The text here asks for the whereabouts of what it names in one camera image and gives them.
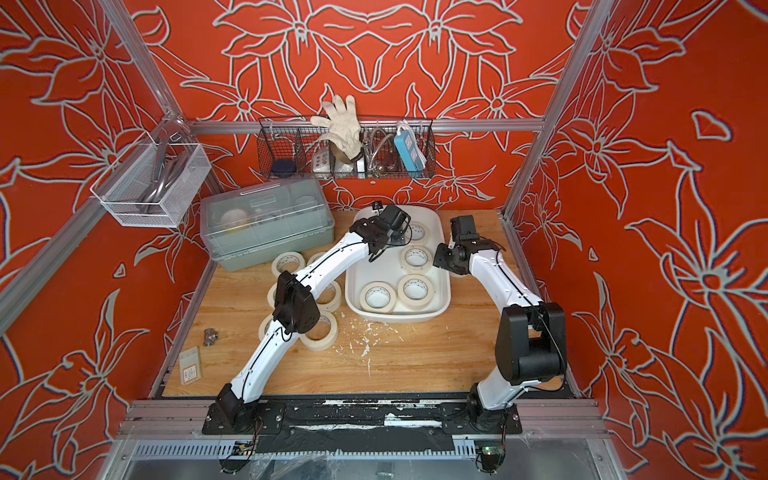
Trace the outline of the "beige tape roll ten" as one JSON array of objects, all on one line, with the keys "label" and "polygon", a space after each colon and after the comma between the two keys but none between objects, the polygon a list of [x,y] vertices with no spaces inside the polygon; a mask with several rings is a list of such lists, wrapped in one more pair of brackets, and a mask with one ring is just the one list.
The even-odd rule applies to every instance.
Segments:
[{"label": "beige tape roll ten", "polygon": [[400,255],[401,268],[408,274],[424,275],[433,266],[430,251],[421,245],[408,246]]}]

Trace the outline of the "beige tape roll twelve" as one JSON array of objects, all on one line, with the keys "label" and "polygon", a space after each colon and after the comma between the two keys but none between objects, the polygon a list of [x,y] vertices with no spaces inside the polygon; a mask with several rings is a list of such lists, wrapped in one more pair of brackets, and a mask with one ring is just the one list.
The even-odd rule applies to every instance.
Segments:
[{"label": "beige tape roll twelve", "polygon": [[394,309],[397,294],[388,283],[376,281],[363,287],[359,301],[365,311],[386,314]]}]

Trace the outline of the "beige tape roll one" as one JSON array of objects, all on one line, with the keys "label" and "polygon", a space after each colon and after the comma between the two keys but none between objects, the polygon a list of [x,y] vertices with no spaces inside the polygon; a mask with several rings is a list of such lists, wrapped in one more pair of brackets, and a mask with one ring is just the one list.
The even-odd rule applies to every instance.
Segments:
[{"label": "beige tape roll one", "polygon": [[316,254],[312,255],[307,260],[307,266],[312,265],[313,263],[315,263],[316,261],[321,259],[326,253],[327,253],[327,251],[323,251],[323,252],[317,252]]}]

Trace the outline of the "beige tape roll two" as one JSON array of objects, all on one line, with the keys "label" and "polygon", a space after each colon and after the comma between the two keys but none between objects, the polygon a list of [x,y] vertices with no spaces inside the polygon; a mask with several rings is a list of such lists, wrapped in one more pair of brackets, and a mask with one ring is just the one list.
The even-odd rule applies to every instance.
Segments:
[{"label": "beige tape roll two", "polygon": [[277,284],[273,283],[267,293],[267,303],[270,307],[275,307],[275,295],[277,290]]}]

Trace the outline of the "beige tape roll nine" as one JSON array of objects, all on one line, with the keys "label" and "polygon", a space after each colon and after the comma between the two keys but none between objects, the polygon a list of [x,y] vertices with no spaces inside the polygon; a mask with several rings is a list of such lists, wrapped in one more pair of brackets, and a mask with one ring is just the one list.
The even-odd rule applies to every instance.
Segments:
[{"label": "beige tape roll nine", "polygon": [[302,334],[300,341],[310,351],[319,352],[333,346],[338,339],[338,334],[339,328],[335,315],[322,311],[315,326]]}]

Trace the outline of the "beige tape roll three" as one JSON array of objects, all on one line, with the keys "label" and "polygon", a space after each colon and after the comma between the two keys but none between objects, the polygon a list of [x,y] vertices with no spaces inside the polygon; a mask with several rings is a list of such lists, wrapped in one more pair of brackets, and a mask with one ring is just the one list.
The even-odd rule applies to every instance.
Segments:
[{"label": "beige tape roll three", "polygon": [[269,328],[273,322],[273,316],[271,314],[267,315],[262,322],[260,323],[259,330],[258,330],[258,338],[259,341],[263,341],[267,333],[269,331]]}]

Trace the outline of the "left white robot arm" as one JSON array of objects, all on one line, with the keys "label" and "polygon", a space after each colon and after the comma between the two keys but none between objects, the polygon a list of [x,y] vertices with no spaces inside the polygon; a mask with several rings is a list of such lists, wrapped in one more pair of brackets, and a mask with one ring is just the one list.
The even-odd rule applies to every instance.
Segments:
[{"label": "left white robot arm", "polygon": [[351,266],[376,260],[385,250],[411,238],[408,220],[396,225],[373,217],[353,223],[348,233],[318,260],[296,273],[282,273],[274,293],[271,323],[242,369],[215,400],[226,424],[234,426],[257,402],[276,367],[300,337],[320,320],[317,299]]}]

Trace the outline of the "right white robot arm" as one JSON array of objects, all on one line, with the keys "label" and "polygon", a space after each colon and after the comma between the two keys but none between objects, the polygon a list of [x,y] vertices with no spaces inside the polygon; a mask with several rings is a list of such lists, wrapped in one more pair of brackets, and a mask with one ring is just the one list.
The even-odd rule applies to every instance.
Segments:
[{"label": "right white robot arm", "polygon": [[511,407],[515,400],[567,370],[565,312],[528,289],[492,241],[441,243],[433,265],[480,282],[499,310],[494,345],[496,366],[473,385],[467,416],[477,422]]}]

